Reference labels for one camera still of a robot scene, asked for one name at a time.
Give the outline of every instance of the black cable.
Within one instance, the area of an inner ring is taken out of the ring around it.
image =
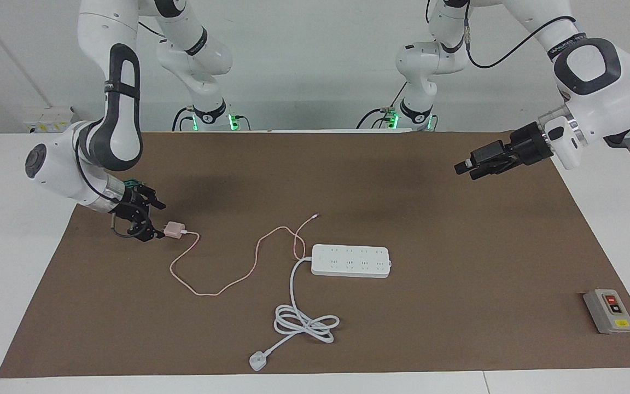
[[[77,139],[77,143],[75,143],[74,145],[74,158],[77,161],[77,170],[79,171],[79,174],[81,175],[82,179],[84,180],[84,183],[87,184],[87,186],[89,187],[89,189],[92,190],[92,192],[94,192],[95,194],[97,194],[99,197],[108,200],[110,202],[113,202],[114,204],[118,204],[118,205],[123,205],[126,207],[131,207],[132,209],[137,210],[140,215],[142,215],[143,219],[145,219],[145,223],[142,225],[142,227],[140,227],[140,230],[138,230],[138,232],[133,233],[133,234],[129,234],[129,235],[123,235],[123,234],[119,234],[116,230],[115,230],[115,225],[112,225],[112,227],[110,228],[113,231],[113,234],[122,237],[123,239],[133,239],[133,237],[137,237],[138,235],[143,234],[145,231],[147,231],[147,229],[150,227],[150,216],[147,214],[147,212],[145,212],[145,210],[142,209],[142,207],[139,207],[138,205],[135,204],[131,204],[130,202],[124,202],[124,201],[120,201],[118,199],[112,199],[111,197],[108,197],[105,194],[102,194],[101,192],[99,192],[97,189],[95,189],[91,182],[89,182],[89,179],[87,178],[87,175],[84,173],[84,170],[82,170],[82,162],[79,159],[79,139]]]
[[[145,29],[147,29],[150,33],[155,33],[155,34],[157,34],[158,36],[160,36],[160,37],[162,37],[162,38],[167,38],[164,34],[157,33],[157,32],[155,32],[154,30],[150,29],[150,27],[148,27],[148,25],[145,25],[145,24],[144,24],[144,23],[142,23],[142,22],[138,22],[138,23],[140,24],[140,26],[142,26],[142,27],[144,27]]]
[[[427,24],[429,24],[429,5],[432,2],[432,0],[427,0],[427,11],[425,11],[424,13],[424,17],[425,19],[427,19]]]
[[[380,108],[372,109],[368,114],[364,115],[364,117],[361,119],[361,121],[357,125],[357,129],[361,128],[361,125],[363,125],[363,123],[366,121],[366,119],[368,119],[368,117],[370,117],[370,115],[373,115],[376,112],[383,112],[383,111],[381,111]]]
[[[373,124],[371,125],[371,128],[376,128],[376,123],[381,122],[381,124],[378,126],[378,128],[381,128],[383,125],[383,122],[385,122],[386,120],[388,120],[388,118],[380,118],[378,120],[376,120],[375,122],[373,122]]]
[[[172,131],[177,131],[177,122],[179,122],[179,117],[184,113],[187,112],[188,108],[187,107],[183,107],[182,109],[179,110],[179,112],[177,112],[177,115],[174,117],[174,122],[172,123]]]
[[[247,120],[247,128],[250,129],[250,131],[252,131],[252,124],[249,123],[249,119],[247,117],[243,117],[245,120]]]
[[[394,106],[395,106],[395,102],[398,100],[398,98],[400,98],[400,95],[402,95],[402,94],[403,94],[403,92],[402,92],[402,91],[403,91],[403,90],[405,90],[405,87],[407,86],[407,84],[408,84],[408,82],[407,82],[407,81],[405,81],[405,83],[403,83],[402,88],[400,88],[400,92],[398,92],[398,95],[397,95],[397,96],[393,99],[393,102],[392,102],[392,103],[390,103],[390,106],[391,106],[391,107],[394,107]]]
[[[181,121],[181,122],[179,122],[179,131],[183,131],[183,129],[182,129],[182,125],[183,125],[183,122],[184,122],[185,120],[193,120],[193,117],[185,117],[185,118],[183,118],[183,119],[182,119],[182,121]]]
[[[470,12],[470,2],[468,2],[468,5],[466,5],[466,7],[465,7],[465,21],[464,21],[466,27],[470,29],[470,22],[469,22],[469,19],[468,19],[469,12]],[[518,49],[523,47],[523,45],[525,45],[525,43],[527,43],[529,40],[531,40],[536,34],[541,32],[541,30],[544,30],[546,27],[549,27],[553,23],[558,22],[558,20],[570,20],[570,22],[573,22],[573,23],[576,22],[575,18],[573,18],[572,16],[567,16],[567,15],[559,16],[557,18],[553,18],[552,20],[549,20],[548,22],[546,22],[543,25],[541,25],[541,27],[539,27],[533,33],[528,35],[527,38],[525,38],[522,42],[518,43],[516,47],[514,47],[512,50],[510,50],[510,52],[507,53],[507,55],[504,55],[503,57],[500,58],[500,60],[498,60],[497,62],[495,62],[495,63],[493,63],[491,65],[480,65],[473,59],[473,56],[470,54],[470,40],[468,40],[465,43],[465,51],[468,53],[468,59],[470,60],[470,62],[475,67],[478,67],[480,69],[492,69],[496,65],[499,65],[501,62],[504,62],[505,60],[507,60],[508,57],[512,56],[515,52],[517,52]]]

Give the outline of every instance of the white wall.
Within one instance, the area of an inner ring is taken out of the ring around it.
[[[191,1],[209,33],[234,53],[234,69],[219,77],[225,97],[261,129],[354,127],[368,110],[389,104],[402,85],[397,49],[428,39],[424,0]],[[630,2],[580,0],[573,8],[591,36],[630,52]],[[78,48],[77,10],[78,2],[0,0],[0,132],[22,130],[24,107],[69,106],[84,119],[102,115],[103,77]],[[472,25],[481,62],[526,35],[502,7],[477,10]],[[156,60],[156,42],[138,33],[143,130],[167,130],[177,109],[190,104],[183,85]],[[442,130],[508,130],[561,104],[536,42],[500,67],[436,82]]]

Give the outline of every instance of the white power cord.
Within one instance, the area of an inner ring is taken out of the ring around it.
[[[335,337],[332,335],[332,330],[340,325],[340,318],[334,315],[325,315],[318,317],[317,319],[310,319],[306,314],[303,314],[298,306],[295,304],[295,292],[293,291],[293,279],[295,279],[295,272],[303,262],[311,262],[312,257],[303,257],[298,260],[293,266],[293,271],[290,272],[290,305],[279,305],[276,308],[276,317],[273,319],[273,329],[278,334],[285,335],[285,337],[278,341],[275,345],[270,347],[267,351],[255,352],[252,357],[249,358],[249,365],[256,372],[259,372],[267,364],[267,357],[269,357],[277,347],[282,346],[288,339],[295,337],[298,334],[308,334],[318,341],[331,344],[335,341]],[[325,324],[325,321],[332,320],[331,324]]]

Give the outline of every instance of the white plug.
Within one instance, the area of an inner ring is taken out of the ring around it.
[[[264,352],[256,352],[249,358],[249,366],[254,369],[255,372],[261,371],[267,364],[267,355]]]

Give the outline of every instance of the switch box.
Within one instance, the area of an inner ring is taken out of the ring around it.
[[[630,332],[630,316],[616,290],[596,289],[582,296],[602,334]]]
[[[315,245],[311,271],[320,276],[388,277],[390,256],[385,247]]]

